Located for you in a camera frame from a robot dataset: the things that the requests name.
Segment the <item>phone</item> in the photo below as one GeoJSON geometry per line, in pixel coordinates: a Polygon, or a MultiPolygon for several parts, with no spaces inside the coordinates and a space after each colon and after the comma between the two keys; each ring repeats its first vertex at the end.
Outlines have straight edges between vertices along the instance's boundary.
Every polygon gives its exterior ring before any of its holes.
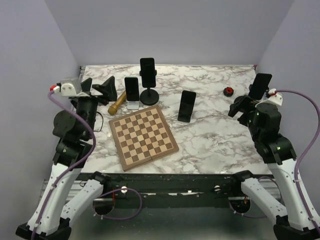
{"type": "Polygon", "coordinates": [[[137,77],[125,77],[125,91],[128,102],[138,102],[140,100],[139,81],[137,77]]]}
{"type": "Polygon", "coordinates": [[[140,76],[142,80],[142,86],[144,88],[156,87],[156,69],[155,60],[152,57],[146,57],[140,59],[140,76]]]}
{"type": "Polygon", "coordinates": [[[253,100],[261,100],[268,89],[271,79],[272,74],[270,73],[257,73],[253,83],[249,87],[248,96],[253,100]]]}
{"type": "Polygon", "coordinates": [[[193,113],[195,100],[196,100],[196,92],[183,90],[181,94],[179,111],[190,111],[193,113]]]}

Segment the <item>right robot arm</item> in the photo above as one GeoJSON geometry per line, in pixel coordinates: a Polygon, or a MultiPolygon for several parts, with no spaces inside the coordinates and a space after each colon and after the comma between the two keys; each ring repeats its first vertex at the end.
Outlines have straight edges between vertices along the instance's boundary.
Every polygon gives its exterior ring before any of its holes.
{"type": "Polygon", "coordinates": [[[249,170],[234,173],[230,191],[246,195],[270,220],[278,240],[318,240],[320,216],[313,208],[297,170],[297,155],[290,140],[279,133],[282,115],[274,103],[258,102],[248,95],[237,97],[228,115],[242,115],[238,122],[248,127],[257,153],[271,171],[283,202],[279,202],[249,170]]]}

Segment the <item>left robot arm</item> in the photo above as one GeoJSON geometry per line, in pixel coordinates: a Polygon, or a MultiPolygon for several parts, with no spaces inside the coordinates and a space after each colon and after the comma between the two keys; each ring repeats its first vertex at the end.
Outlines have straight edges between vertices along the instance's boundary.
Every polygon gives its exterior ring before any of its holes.
{"type": "Polygon", "coordinates": [[[94,172],[88,183],[70,201],[67,197],[88,157],[96,147],[94,127],[98,105],[117,100],[114,76],[102,84],[91,78],[66,78],[53,85],[48,98],[61,107],[54,117],[52,134],[59,138],[50,177],[39,204],[28,222],[15,234],[25,240],[67,240],[75,220],[97,197],[111,191],[109,177],[94,172]]]}

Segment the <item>black tall round-base stand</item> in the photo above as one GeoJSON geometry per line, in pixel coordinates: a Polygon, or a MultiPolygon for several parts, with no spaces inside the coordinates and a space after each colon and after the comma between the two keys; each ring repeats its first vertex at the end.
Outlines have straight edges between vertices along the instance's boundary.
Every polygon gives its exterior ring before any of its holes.
{"type": "Polygon", "coordinates": [[[153,72],[140,71],[142,87],[146,88],[141,92],[139,100],[146,106],[153,106],[159,101],[159,94],[154,88],[156,87],[157,70],[153,72]]]}

